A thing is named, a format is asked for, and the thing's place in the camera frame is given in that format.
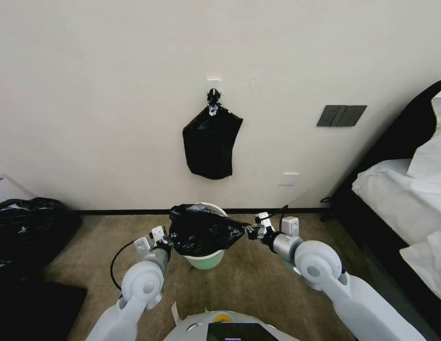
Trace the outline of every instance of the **bed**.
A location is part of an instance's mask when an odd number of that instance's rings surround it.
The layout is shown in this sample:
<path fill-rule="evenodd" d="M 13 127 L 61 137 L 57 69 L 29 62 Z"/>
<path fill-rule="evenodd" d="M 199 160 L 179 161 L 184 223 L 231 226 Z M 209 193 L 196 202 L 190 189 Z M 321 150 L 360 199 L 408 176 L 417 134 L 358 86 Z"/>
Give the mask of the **bed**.
<path fill-rule="evenodd" d="M 440 91 L 441 81 L 408 104 L 336 190 L 331 209 L 441 339 L 441 293 L 414 262 L 415 252 L 427 251 L 427 236 L 441 233 L 441 197 L 422 193 L 406 175 L 416 149 L 435 132 L 431 99 Z"/>

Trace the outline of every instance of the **white wall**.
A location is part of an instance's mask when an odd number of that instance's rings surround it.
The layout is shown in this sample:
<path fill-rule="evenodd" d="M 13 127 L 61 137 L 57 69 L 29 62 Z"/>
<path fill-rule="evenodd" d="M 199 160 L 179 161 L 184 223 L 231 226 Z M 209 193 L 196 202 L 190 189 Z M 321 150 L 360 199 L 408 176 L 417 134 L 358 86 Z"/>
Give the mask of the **white wall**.
<path fill-rule="evenodd" d="M 208 180 L 182 128 L 218 72 L 244 123 Z M 0 0 L 0 171 L 80 209 L 315 207 L 438 79 L 441 0 Z M 317 128 L 326 104 L 368 108 Z"/>

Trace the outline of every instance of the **black cable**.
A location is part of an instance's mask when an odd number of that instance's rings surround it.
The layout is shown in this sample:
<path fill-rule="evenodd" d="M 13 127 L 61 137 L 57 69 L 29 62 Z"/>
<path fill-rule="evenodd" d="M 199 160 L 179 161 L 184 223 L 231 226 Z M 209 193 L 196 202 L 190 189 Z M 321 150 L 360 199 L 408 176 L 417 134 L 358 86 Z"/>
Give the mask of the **black cable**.
<path fill-rule="evenodd" d="M 135 239 L 132 240 L 131 242 L 128 242 L 126 245 L 124 245 L 122 248 L 120 248 L 119 251 L 116 252 L 116 254 L 113 257 L 113 260 L 111 261 L 111 264 L 110 264 L 110 277 L 111 277 L 111 280 L 113 281 L 113 284 L 115 285 L 115 287 L 117 287 L 119 290 L 121 290 L 121 286 L 116 282 L 115 275 L 113 275 L 113 265 L 115 264 L 115 260 L 119 256 L 119 254 L 122 252 L 122 250 L 125 249 L 127 246 L 132 245 L 134 243 L 134 241 L 135 241 Z"/>

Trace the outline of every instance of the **beige carpet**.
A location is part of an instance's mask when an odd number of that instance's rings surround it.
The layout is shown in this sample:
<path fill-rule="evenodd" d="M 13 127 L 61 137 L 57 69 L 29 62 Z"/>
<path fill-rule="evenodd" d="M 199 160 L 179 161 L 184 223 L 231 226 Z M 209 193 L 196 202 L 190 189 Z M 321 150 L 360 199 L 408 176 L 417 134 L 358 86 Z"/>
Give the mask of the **beige carpet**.
<path fill-rule="evenodd" d="M 304 240 L 329 244 L 339 253 L 349 273 L 370 282 L 361 252 L 338 222 L 321 223 L 316 214 L 293 215 L 299 217 Z M 253 215 L 231 217 L 253 222 Z M 278 226 L 277 218 L 272 221 Z M 88 289 L 69 341 L 84 340 L 102 312 L 119 297 L 120 292 L 109 277 L 109 265 L 116 251 L 161 224 L 170 226 L 166 215 L 84 217 L 83 226 L 46 271 L 48 280 Z M 115 263 L 117 279 L 136 262 L 134 247 L 130 246 Z M 267 246 L 246 238 L 226 251 L 221 263 L 208 271 L 191 267 L 173 252 L 166 273 L 164 298 L 153 310 L 143 314 L 138 340 L 163 340 L 175 326 L 171 315 L 175 301 L 182 318 L 201 313 L 205 308 L 233 310 L 256 316 L 302 341 L 354 340 L 322 292 L 310 289 L 294 277 Z"/>

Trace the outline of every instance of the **wall outlet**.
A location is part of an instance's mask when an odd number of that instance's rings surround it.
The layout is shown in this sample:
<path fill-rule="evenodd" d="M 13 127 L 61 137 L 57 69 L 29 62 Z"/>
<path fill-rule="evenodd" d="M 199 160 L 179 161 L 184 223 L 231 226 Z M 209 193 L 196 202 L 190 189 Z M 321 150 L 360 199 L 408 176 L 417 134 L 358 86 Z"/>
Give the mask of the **wall outlet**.
<path fill-rule="evenodd" d="M 294 173 L 294 172 L 285 172 L 283 173 L 282 179 L 279 182 L 279 185 L 281 186 L 292 186 L 295 181 L 297 176 L 299 175 L 299 173 Z"/>

